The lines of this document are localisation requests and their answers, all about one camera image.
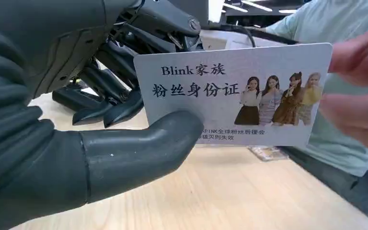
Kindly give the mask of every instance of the woman in yellow top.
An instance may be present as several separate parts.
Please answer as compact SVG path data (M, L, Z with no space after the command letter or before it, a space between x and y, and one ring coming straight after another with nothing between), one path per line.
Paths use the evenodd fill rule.
M311 124L311 110L312 106L321 99L322 87L318 86L321 75L313 73L308 77L308 81L303 89L303 98L299 108L299 119L304 125Z

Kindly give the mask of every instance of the fan id card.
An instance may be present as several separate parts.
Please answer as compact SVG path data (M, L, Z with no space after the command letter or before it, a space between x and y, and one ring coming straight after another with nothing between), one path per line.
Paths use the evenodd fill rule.
M328 43L135 57L150 124L202 119L198 144L304 146L332 56Z

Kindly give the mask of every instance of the wooden table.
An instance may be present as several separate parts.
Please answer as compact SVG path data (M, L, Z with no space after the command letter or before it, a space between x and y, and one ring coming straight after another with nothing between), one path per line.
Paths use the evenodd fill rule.
M73 112L46 94L33 101L60 130ZM144 111L113 128L147 126ZM368 230L368 218L290 160L261 162L246 148L196 147L176 172L14 230Z

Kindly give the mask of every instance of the woman in white top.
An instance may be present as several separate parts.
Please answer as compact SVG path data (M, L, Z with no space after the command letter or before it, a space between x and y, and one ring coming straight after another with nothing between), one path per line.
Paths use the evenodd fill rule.
M235 125L259 125L259 103L261 99L259 79L257 77L249 78L246 89L241 93L240 103L243 106L236 116Z

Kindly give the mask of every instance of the human hand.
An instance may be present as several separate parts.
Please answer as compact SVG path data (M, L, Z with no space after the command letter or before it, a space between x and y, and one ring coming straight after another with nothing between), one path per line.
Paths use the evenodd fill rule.
M291 86L287 91L287 97L291 97L293 95L295 86Z
M353 84L368 86L368 33L333 47L329 72ZM368 94L325 94L320 110L342 132L368 147Z

